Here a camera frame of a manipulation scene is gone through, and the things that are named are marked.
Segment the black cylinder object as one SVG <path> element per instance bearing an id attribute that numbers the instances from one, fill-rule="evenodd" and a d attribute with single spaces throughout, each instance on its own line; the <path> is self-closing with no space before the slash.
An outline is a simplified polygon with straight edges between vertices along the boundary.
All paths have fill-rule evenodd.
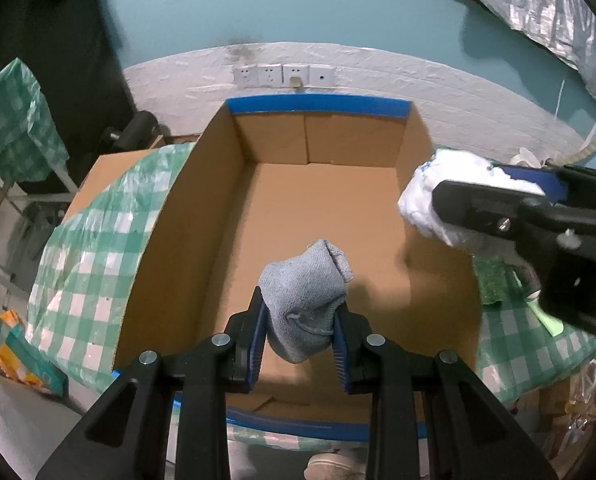
<path id="1" fill-rule="evenodd" d="M 149 148 L 159 136 L 159 122 L 153 113 L 140 110 L 123 130 L 110 130 L 108 139 L 112 153 Z"/>

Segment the green checkered tablecloth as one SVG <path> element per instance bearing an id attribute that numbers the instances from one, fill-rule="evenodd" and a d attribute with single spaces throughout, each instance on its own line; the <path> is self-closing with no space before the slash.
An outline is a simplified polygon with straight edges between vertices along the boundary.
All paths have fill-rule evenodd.
<path id="1" fill-rule="evenodd" d="M 193 146 L 169 145 L 133 162 L 45 245 L 28 300 L 25 338 L 81 385 L 104 392 L 138 263 L 165 197 Z M 561 325 L 520 297 L 502 262 L 474 261 L 484 314 L 476 372 L 496 399 L 570 377 L 596 358 L 596 338 Z"/>

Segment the white shoe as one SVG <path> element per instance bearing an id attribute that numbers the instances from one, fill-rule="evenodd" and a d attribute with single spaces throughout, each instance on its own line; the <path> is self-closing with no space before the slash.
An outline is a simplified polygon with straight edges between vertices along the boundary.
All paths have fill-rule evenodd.
<path id="1" fill-rule="evenodd" d="M 305 480 L 364 480 L 365 474 L 363 460 L 345 450 L 313 455 L 303 472 Z"/>

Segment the grey sock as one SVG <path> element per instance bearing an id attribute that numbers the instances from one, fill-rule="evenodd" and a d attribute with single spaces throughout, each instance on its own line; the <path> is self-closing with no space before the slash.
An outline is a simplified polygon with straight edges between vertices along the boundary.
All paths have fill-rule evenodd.
<path id="1" fill-rule="evenodd" d="M 345 253 L 329 240 L 265 266 L 259 287 L 269 309 L 267 339 L 277 356 L 299 364 L 327 349 L 353 278 Z"/>

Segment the white wall socket strip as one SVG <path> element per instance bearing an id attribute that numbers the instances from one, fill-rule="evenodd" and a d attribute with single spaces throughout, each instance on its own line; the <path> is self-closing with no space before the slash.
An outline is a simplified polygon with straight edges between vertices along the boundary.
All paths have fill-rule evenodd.
<path id="1" fill-rule="evenodd" d="M 232 69 L 234 84 L 241 88 L 292 88 L 291 76 L 301 78 L 304 88 L 333 88 L 335 69 L 327 65 L 301 63 L 238 65 Z"/>

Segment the checkered cloth on rack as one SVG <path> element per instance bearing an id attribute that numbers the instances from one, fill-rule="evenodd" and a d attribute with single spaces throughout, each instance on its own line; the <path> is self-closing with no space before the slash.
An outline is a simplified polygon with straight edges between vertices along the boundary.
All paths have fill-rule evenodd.
<path id="1" fill-rule="evenodd" d="M 66 173 L 69 153 L 40 83 L 16 58 L 0 71 L 0 177 L 6 184 L 42 182 Z"/>

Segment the white cloth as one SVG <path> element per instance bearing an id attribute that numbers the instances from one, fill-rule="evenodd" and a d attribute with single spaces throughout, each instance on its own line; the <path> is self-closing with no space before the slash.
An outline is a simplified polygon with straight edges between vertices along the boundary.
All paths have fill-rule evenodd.
<path id="1" fill-rule="evenodd" d="M 426 237 L 484 259 L 519 263 L 513 242 L 519 203 L 545 196 L 488 159 L 439 148 L 398 199 L 401 216 Z"/>

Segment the cardboard box blue edges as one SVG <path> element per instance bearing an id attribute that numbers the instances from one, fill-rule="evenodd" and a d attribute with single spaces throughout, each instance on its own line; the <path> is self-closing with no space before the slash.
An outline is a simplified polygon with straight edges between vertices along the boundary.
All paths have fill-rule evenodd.
<path id="1" fill-rule="evenodd" d="M 127 300 L 113 365 L 193 348 L 245 310 L 264 267 L 329 240 L 348 306 L 407 350 L 476 362 L 470 258 L 417 232 L 397 202 L 433 145 L 414 103 L 367 96 L 227 101 L 165 200 Z"/>

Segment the orange teal package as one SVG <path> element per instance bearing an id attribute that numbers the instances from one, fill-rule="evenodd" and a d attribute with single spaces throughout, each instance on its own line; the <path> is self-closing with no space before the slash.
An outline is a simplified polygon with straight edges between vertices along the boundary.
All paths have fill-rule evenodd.
<path id="1" fill-rule="evenodd" d="M 66 393 L 66 374 L 46 359 L 25 338 L 25 326 L 16 311 L 0 316 L 0 369 L 15 382 L 48 396 Z"/>

